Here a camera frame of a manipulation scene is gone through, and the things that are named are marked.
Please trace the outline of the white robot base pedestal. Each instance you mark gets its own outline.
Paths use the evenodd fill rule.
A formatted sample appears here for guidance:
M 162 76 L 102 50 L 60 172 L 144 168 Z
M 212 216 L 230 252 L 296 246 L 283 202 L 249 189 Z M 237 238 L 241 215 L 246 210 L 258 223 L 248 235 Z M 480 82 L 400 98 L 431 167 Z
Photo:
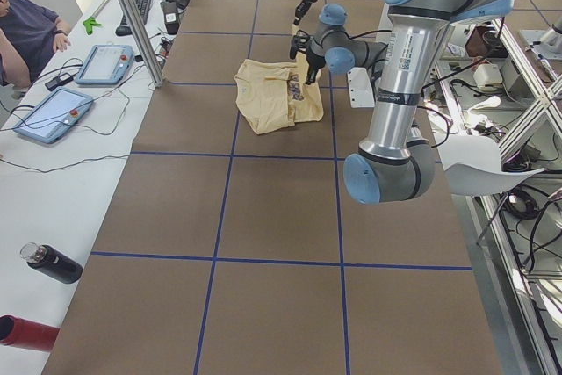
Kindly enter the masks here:
M 375 41 L 386 45 L 391 37 L 393 25 L 387 16 L 389 5 L 384 3 L 375 33 Z M 374 93 L 379 86 L 379 80 L 385 66 L 385 53 L 377 58 L 377 63 L 369 69 L 353 68 L 348 73 L 349 101 L 352 108 L 372 108 L 375 103 Z

